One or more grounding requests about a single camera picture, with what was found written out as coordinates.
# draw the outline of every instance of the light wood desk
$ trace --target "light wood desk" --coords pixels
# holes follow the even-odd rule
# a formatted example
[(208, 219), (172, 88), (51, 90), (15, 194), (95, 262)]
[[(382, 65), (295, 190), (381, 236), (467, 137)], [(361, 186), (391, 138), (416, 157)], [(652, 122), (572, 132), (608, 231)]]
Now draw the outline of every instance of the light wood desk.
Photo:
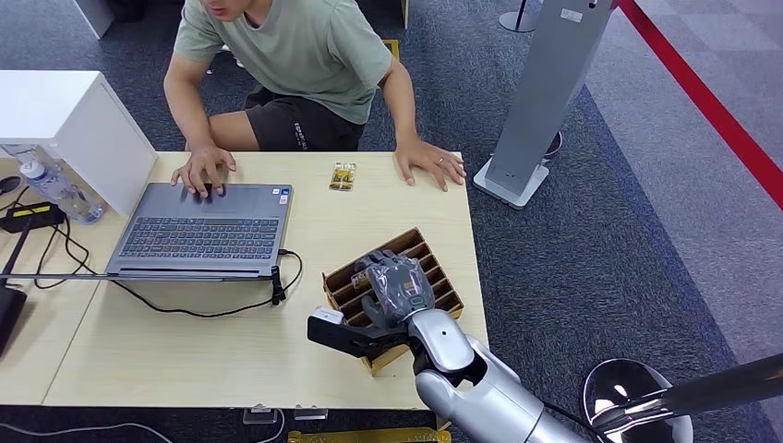
[[(390, 153), (236, 154), (232, 182), (294, 187), (285, 248), (305, 263), (301, 281), (281, 305), (202, 319), (154, 312), (103, 282), (44, 400), (47, 405), (295, 408), (424, 408), (416, 396), (410, 354), (371, 377), (355, 358), (307, 340), (307, 317), (326, 305), (329, 273), (418, 226), (461, 295), (465, 332), (487, 339), (467, 195), (439, 191), (423, 173), (407, 186)], [(162, 153), (151, 181), (168, 181), (187, 158)], [(335, 162), (355, 162), (355, 189), (330, 191)], [(125, 221), (101, 222), (107, 247)], [(293, 257), (281, 258), (283, 284)], [(132, 287), (164, 307), (216, 312), (266, 300), (268, 282), (160, 283)]]
[[(15, 161), (0, 160), (0, 176), (17, 173), (18, 164)], [(2, 196), (0, 207), (14, 201), (17, 195), (18, 191)], [(23, 204), (40, 201), (42, 199), (31, 190), (27, 191), (21, 200)], [(84, 232), (85, 229), (89, 228), (74, 226), (74, 231), (78, 233)], [(35, 272), (51, 234), (52, 230), (49, 228), (30, 232), (14, 272)], [(0, 234), (0, 267), (5, 265), (17, 240), (18, 234)], [(101, 260), (105, 262), (108, 258), (105, 254), (101, 257), (100, 248), (97, 247), (100, 242), (81, 243), (95, 249), (93, 256), (97, 254), (97, 257), (90, 257), (88, 264)], [(64, 244), (65, 238), (61, 235), (54, 238), (44, 261), (43, 272), (68, 273), (76, 268), (77, 264), (66, 254)], [(72, 250), (77, 257), (81, 257), (81, 251), (75, 247)], [(78, 324), (87, 311), (98, 282), (67, 281), (49, 290), (38, 289), (29, 280), (9, 282), (18, 284), (28, 298), (6, 351), (0, 357), (0, 403), (41, 404), (76, 334)]]

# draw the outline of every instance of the man's left hand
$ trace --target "man's left hand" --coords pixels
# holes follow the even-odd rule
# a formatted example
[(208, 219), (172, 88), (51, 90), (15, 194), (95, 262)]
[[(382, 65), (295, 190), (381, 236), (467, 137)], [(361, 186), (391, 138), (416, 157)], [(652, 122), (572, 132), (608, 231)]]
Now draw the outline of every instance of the man's left hand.
[(446, 186), (446, 175), (457, 185), (461, 185), (465, 177), (462, 159), (447, 150), (430, 145), (419, 137), (398, 138), (394, 157), (400, 164), (405, 182), (410, 186), (416, 183), (411, 174), (412, 166), (418, 166), (432, 174), (444, 191), (449, 190)]

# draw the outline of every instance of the laptop touchpad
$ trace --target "laptop touchpad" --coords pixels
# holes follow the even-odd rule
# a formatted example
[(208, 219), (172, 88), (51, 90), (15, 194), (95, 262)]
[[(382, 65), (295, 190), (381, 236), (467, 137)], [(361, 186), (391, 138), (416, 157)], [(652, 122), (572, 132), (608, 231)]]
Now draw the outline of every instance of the laptop touchpad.
[(201, 202), (201, 210), (207, 214), (234, 214), (242, 212), (252, 214), (258, 200), (258, 190), (242, 187), (225, 186), (225, 193), (220, 196), (210, 190), (210, 196), (197, 199)]

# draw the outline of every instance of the finger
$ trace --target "finger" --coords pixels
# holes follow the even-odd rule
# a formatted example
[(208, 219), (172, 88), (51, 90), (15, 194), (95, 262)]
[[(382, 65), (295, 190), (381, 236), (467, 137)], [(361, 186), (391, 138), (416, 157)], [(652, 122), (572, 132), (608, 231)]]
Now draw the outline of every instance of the finger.
[(463, 183), (463, 178), (460, 173), (457, 172), (457, 167), (459, 167), (459, 163), (451, 160), (443, 160), (440, 164), (440, 169), (448, 174), (449, 178), (451, 178), (454, 183), (461, 185)]
[(214, 163), (207, 162), (207, 176), (210, 178), (210, 181), (212, 182), (212, 189), (215, 190), (219, 195), (223, 194), (223, 182), (220, 179), (220, 175), (218, 174), (218, 168), (215, 167)]
[(171, 181), (172, 186), (176, 185), (176, 182), (179, 181), (179, 175), (180, 175), (179, 168), (174, 169), (174, 173), (172, 174), (172, 181)]
[(403, 179), (409, 186), (416, 184), (414, 175), (411, 173), (411, 163), (407, 157), (397, 158), (397, 162), (400, 164), (400, 171), (403, 173)]
[(463, 164), (464, 160), (460, 158), (457, 154), (452, 154), (451, 152), (448, 152), (447, 150), (441, 148), (441, 151), (443, 151), (444, 154), (448, 155), (450, 158), (456, 160), (458, 163)]
[(224, 150), (221, 152), (221, 158), (230, 171), (236, 172), (236, 160), (234, 160), (234, 156), (231, 155), (231, 152)]
[(424, 169), (432, 174), (432, 176), (435, 178), (435, 182), (438, 183), (438, 186), (440, 186), (440, 189), (442, 189), (444, 192), (449, 190), (449, 188), (446, 186), (446, 178), (443, 176), (443, 170), (440, 169), (436, 163), (429, 163), (425, 166)]
[(466, 177), (466, 176), (467, 176), (467, 174), (466, 174), (466, 173), (465, 173), (465, 171), (464, 171), (464, 166), (463, 166), (463, 164), (462, 164), (461, 162), (458, 162), (457, 160), (458, 160), (458, 159), (455, 159), (454, 157), (452, 157), (452, 156), (449, 156), (449, 157), (447, 157), (447, 158), (443, 159), (443, 162), (444, 162), (444, 163), (445, 163), (445, 162), (449, 162), (449, 163), (452, 165), (452, 167), (454, 168), (454, 171), (455, 171), (455, 172), (456, 172), (456, 173), (457, 173), (459, 176), (461, 176), (461, 177)]
[(190, 168), (190, 183), (192, 183), (193, 187), (196, 188), (196, 191), (199, 192), (201, 198), (206, 198), (209, 194), (207, 193), (207, 187), (204, 185), (204, 180), (201, 179), (201, 171), (203, 169), (203, 166)]
[(179, 176), (182, 178), (182, 184), (187, 188), (187, 192), (190, 194), (195, 194), (196, 188), (194, 188), (193, 184), (190, 182), (190, 168), (190, 163), (179, 168)]

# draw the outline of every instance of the man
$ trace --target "man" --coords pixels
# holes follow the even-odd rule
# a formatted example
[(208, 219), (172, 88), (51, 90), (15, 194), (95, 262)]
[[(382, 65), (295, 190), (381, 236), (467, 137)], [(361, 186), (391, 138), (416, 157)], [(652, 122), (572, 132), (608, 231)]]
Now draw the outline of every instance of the man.
[[(245, 111), (208, 118), (199, 84), (224, 43), (263, 88)], [(461, 184), (462, 161), (416, 133), (410, 76), (355, 0), (186, 0), (163, 88), (190, 159), (171, 183), (206, 197), (206, 174), (221, 194), (217, 167), (236, 170), (232, 150), (356, 150), (378, 86), (408, 185), (414, 166), (444, 191), (446, 176)]]

